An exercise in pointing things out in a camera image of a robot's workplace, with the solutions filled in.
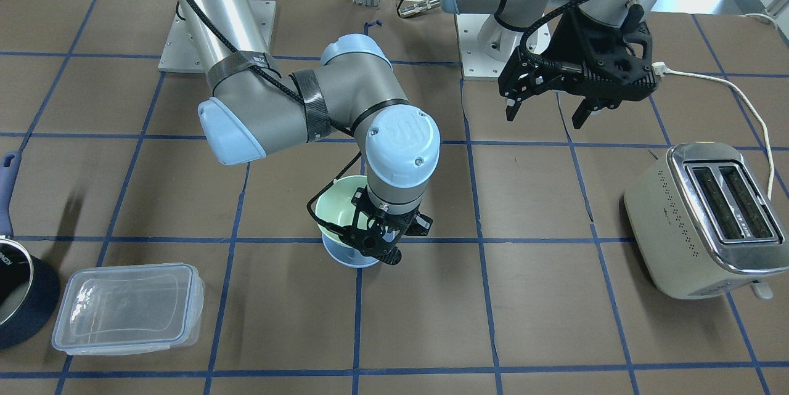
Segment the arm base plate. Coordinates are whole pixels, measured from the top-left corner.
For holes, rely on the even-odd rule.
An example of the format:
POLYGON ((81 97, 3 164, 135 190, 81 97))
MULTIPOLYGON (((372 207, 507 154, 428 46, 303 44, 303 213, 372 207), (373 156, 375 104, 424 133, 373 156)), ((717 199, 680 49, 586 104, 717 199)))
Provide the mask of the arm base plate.
MULTIPOLYGON (((249 5, 256 22, 256 30, 266 46, 270 47, 277 4, 273 0, 250 0, 249 5)), ((170 24, 158 70, 168 73, 205 74, 214 63, 229 55, 229 51, 203 25, 199 26, 198 35, 193 35, 191 25, 183 20, 186 14, 180 14, 180 17, 174 16, 170 24)))
POLYGON ((523 33, 505 28, 493 14, 456 14, 454 18, 464 80, 497 80, 523 33))

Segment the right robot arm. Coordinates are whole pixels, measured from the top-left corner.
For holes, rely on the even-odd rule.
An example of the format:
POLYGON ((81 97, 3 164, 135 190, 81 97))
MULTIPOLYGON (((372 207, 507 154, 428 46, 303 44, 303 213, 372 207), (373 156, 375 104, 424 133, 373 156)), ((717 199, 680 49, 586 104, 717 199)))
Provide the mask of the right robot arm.
POLYGON ((366 184, 345 193, 349 216, 319 216, 313 200, 308 212, 341 246, 400 263, 400 239, 428 235, 432 226, 419 206, 441 137, 431 115, 409 103, 374 39, 341 36, 318 68, 284 76, 249 0, 179 2, 211 89, 198 116, 218 161, 246 164, 335 131, 347 134, 366 159, 366 184))

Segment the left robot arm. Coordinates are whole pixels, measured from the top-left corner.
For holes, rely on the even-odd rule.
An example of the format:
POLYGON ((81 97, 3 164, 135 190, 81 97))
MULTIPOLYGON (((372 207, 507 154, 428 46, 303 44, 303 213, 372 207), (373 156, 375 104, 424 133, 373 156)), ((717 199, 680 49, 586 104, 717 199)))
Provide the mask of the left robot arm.
POLYGON ((549 90, 581 97, 572 116, 640 101, 657 89, 646 23, 656 0, 439 0, 456 16, 463 75, 496 81, 505 117, 549 90))

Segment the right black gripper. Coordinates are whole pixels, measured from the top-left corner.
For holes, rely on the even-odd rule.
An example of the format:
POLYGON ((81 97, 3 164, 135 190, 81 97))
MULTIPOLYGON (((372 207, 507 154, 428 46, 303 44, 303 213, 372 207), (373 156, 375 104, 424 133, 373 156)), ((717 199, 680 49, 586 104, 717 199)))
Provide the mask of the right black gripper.
POLYGON ((386 265, 398 265, 402 260, 398 240, 403 235, 426 236, 433 224, 432 218, 417 208, 403 214, 387 213, 383 206, 373 204, 367 189, 357 189, 352 204, 356 212, 350 224, 343 227, 340 240, 386 265))

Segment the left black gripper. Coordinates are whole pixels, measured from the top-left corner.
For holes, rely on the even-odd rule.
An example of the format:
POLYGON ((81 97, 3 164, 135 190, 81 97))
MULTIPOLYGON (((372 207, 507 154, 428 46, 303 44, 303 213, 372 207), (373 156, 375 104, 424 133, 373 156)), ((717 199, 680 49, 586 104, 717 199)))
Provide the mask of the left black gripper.
POLYGON ((505 119, 515 120, 521 104, 532 96, 555 89, 583 96, 572 115, 576 130, 590 115, 617 109, 620 101, 640 101, 656 91, 659 81, 652 69, 653 38, 643 7, 630 7, 619 26, 603 25, 579 7, 564 13, 549 47, 541 55, 514 50, 498 77, 505 98, 505 119), (563 73, 555 62, 581 67, 563 73))

